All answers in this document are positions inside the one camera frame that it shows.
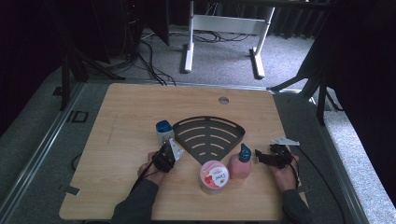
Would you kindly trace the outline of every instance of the white metal stand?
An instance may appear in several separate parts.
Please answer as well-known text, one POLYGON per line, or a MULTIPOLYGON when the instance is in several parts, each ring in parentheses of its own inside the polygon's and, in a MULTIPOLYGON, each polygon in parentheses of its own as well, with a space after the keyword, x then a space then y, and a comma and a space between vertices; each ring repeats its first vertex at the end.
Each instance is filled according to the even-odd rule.
POLYGON ((274 14, 274 7, 270 8, 270 13, 266 15, 265 20, 252 20, 230 17, 194 15, 194 2, 190 1, 190 19, 189 19, 189 44, 187 46, 185 71, 192 71, 192 55, 194 52, 193 32, 194 30, 215 31, 223 33, 236 33, 245 35, 260 35, 257 48, 252 48, 252 62, 256 68, 258 77, 265 77, 262 66, 262 45, 268 33, 268 28, 274 14))

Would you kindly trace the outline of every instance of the person's hand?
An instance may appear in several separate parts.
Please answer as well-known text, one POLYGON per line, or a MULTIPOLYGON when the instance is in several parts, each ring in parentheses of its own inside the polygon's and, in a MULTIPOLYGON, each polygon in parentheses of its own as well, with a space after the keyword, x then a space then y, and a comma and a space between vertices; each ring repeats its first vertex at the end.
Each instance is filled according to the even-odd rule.
MULTIPOLYGON (((152 157, 155 155, 156 152, 150 152, 148 154, 148 162, 142 164, 137 171, 137 175, 140 176, 142 172, 148 167, 148 165, 152 161, 152 157)), ((145 179, 154 182, 156 185, 160 186, 163 182, 163 178, 165 177, 165 172, 159 171, 154 163, 148 168, 148 171, 145 174, 145 179)))
MULTIPOLYGON (((291 165, 293 166, 294 170, 297 172, 297 162, 299 160, 299 157, 291 154, 295 160, 292 160, 291 165)), ((293 169, 288 165, 283 169, 279 169, 276 166, 272 165, 267 165, 268 168, 271 170, 271 172, 274 175, 275 182, 277 184, 277 187, 279 188, 280 192, 284 192, 288 189, 296 189, 296 177, 294 174, 293 169)))

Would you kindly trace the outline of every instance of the slotted arc plate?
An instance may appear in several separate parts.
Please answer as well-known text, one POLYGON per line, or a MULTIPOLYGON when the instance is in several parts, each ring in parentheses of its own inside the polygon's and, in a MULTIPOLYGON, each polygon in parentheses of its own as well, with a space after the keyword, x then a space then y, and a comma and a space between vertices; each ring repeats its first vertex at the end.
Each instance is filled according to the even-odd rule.
POLYGON ((237 123, 210 116, 183 119, 173 129, 176 141, 201 164, 221 161, 245 135, 237 123))

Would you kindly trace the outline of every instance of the sleeve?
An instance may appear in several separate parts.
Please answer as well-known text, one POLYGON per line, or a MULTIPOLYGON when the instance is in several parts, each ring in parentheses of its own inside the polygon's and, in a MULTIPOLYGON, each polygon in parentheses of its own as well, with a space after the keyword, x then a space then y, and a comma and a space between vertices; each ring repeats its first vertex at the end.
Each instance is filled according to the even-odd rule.
POLYGON ((152 205, 158 192, 158 185, 149 180, 142 180, 123 202, 114 209, 112 224, 150 223, 152 205))
POLYGON ((282 224, 312 224, 314 223, 311 211, 301 199, 300 194, 295 189, 283 192, 283 213, 282 224))

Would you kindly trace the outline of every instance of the pink bottle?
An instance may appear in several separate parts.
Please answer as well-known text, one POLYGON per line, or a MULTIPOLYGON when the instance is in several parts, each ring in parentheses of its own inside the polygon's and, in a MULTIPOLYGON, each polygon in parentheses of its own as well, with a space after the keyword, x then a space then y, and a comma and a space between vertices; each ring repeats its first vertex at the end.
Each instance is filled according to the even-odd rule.
POLYGON ((241 151, 231 156, 228 161, 230 179, 246 179, 251 171, 251 150, 241 144, 241 151))

